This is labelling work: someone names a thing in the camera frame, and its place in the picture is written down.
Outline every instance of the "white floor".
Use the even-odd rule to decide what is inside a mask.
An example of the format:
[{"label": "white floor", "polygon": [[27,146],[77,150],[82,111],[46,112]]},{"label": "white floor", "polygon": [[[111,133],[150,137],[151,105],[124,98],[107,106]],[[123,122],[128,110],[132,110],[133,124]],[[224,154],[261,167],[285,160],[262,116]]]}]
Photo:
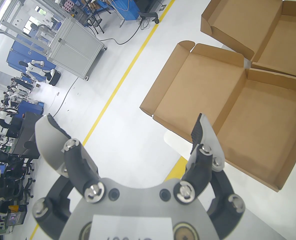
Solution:
[{"label": "white floor", "polygon": [[[103,114],[85,145],[101,177],[109,177],[130,187],[154,186],[165,179],[178,161],[179,153],[184,155],[176,145],[171,147],[165,142],[167,130],[143,113],[139,106],[178,42],[192,40],[222,47],[220,42],[200,32],[200,17],[209,1],[174,2]],[[100,33],[100,39],[115,38],[121,43],[138,27],[135,21],[129,21],[119,28],[120,20],[116,14],[103,13],[101,17],[105,34]],[[45,102],[44,114],[54,115],[62,104],[55,116],[56,121],[69,135],[83,141],[154,25],[150,23],[148,29],[139,30],[124,45],[105,41],[108,49],[98,60],[89,81],[76,80],[74,75],[59,69],[62,77],[55,87],[42,84],[31,96]],[[6,239],[30,238],[36,225],[31,215],[33,203],[47,194],[58,177],[43,159],[35,164],[34,198],[28,206],[25,224],[16,226]],[[233,180],[246,179],[236,169],[229,171]],[[252,183],[234,185],[236,193],[242,197],[245,195],[248,211],[229,239],[283,239],[278,233],[286,239],[296,239],[296,178],[293,174],[279,193],[267,188],[258,191],[258,186]],[[73,191],[70,198],[72,211],[81,196]],[[205,192],[202,202],[206,205],[210,200],[211,193]],[[48,237],[38,229],[33,239]]]}]

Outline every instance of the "humanoid robot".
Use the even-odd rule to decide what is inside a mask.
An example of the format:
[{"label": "humanoid robot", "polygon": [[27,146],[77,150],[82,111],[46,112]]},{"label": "humanoid robot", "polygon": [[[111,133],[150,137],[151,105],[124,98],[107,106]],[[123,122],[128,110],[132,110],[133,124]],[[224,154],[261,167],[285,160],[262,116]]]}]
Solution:
[{"label": "humanoid robot", "polygon": [[32,60],[29,63],[26,63],[24,61],[18,61],[18,64],[21,66],[26,67],[26,74],[29,75],[33,80],[36,80],[36,77],[32,74],[32,72],[35,72],[43,77],[46,77],[46,83],[55,86],[60,78],[60,72],[51,69],[51,70],[43,70],[42,67],[45,66],[44,61],[37,61]]},{"label": "humanoid robot", "polygon": [[[234,193],[223,171],[225,157],[204,114],[199,115],[191,137],[193,148],[181,179],[173,178],[152,188],[134,189],[101,178],[81,142],[62,130],[51,115],[42,117],[35,125],[37,148],[60,177],[47,196],[34,204],[37,223],[54,240],[106,240],[107,236],[113,240],[119,239],[117,236],[128,239],[125,235],[133,236],[132,233],[139,230],[136,225],[129,227],[129,223],[123,226],[129,218],[135,221],[166,218],[170,234],[161,237],[158,231],[159,238],[152,239],[224,239],[240,221],[245,204]],[[209,183],[215,199],[206,211],[197,198]],[[83,198],[70,213],[67,197],[73,187]],[[98,225],[101,219],[107,222]],[[118,219],[119,226],[109,227],[113,219]],[[148,231],[156,231],[150,225],[145,225]]]}]

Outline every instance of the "cardboard box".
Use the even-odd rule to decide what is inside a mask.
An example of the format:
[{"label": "cardboard box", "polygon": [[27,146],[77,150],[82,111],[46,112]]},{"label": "cardboard box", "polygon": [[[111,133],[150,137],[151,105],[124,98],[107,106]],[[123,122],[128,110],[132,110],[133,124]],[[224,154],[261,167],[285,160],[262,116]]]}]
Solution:
[{"label": "cardboard box", "polygon": [[296,1],[211,0],[201,31],[256,68],[296,76]]},{"label": "cardboard box", "polygon": [[140,109],[190,142],[206,114],[227,162],[278,191],[296,162],[296,77],[243,63],[239,53],[182,41]]}]

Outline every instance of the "desk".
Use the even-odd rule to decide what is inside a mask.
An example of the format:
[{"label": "desk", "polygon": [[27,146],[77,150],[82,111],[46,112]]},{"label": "desk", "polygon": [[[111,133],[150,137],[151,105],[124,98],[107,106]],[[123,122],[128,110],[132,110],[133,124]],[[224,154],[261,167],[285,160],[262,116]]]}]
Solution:
[{"label": "desk", "polygon": [[[35,123],[42,117],[40,114],[35,114],[31,112],[27,112],[25,114],[25,118],[23,119],[20,132],[19,132],[19,138],[17,138],[12,147],[11,147],[11,153],[22,155],[26,151],[24,148],[24,143],[26,141],[29,141],[29,139],[35,134]],[[35,151],[34,154],[31,155],[31,158],[38,158],[39,153],[38,151]]]},{"label": "desk", "polygon": [[18,106],[18,114],[14,117],[21,118],[22,115],[26,112],[41,115],[43,113],[43,107],[38,104],[32,104],[26,101],[22,101]]}]

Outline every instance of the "power cable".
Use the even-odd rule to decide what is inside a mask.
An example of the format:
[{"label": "power cable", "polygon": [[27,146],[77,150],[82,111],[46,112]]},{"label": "power cable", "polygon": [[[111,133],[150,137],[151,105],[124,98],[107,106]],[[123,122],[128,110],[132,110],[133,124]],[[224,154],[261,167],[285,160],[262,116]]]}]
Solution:
[{"label": "power cable", "polygon": [[65,95],[65,97],[64,97],[64,99],[63,99],[63,102],[61,103],[60,107],[58,108],[57,112],[53,115],[53,117],[55,117],[55,115],[59,112],[59,110],[60,110],[61,107],[63,106],[63,103],[64,103],[64,101],[65,101],[65,99],[66,99],[66,97],[67,97],[67,95],[68,95],[70,89],[73,87],[73,85],[75,84],[75,82],[77,81],[77,79],[78,79],[78,77],[75,79],[74,83],[73,83],[73,84],[70,86],[70,88],[68,89],[68,91],[67,91],[67,93],[66,93],[66,95]]},{"label": "power cable", "polygon": [[[108,39],[103,39],[103,40],[100,40],[100,41],[106,41],[106,40],[114,40],[118,45],[124,45],[124,44],[126,44],[129,40],[131,40],[133,37],[134,37],[134,35],[137,33],[137,31],[139,30],[139,28],[141,28],[141,30],[144,30],[145,28],[147,28],[147,26],[149,25],[149,21],[150,21],[150,18],[148,18],[148,23],[147,23],[147,25],[145,26],[145,27],[143,27],[143,26],[141,26],[141,24],[142,24],[142,22],[143,22],[143,19],[141,19],[140,20],[140,24],[139,24],[139,26],[138,26],[138,28],[137,28],[137,30],[135,31],[135,33],[127,40],[127,41],[125,41],[124,43],[118,43],[117,41],[116,41],[116,39],[114,39],[114,38],[108,38]],[[95,37],[97,37],[96,36],[96,34],[95,34],[95,32],[90,28],[90,26],[88,26],[89,27],[89,29],[91,30],[91,32],[93,32],[93,34],[95,35]]]}]

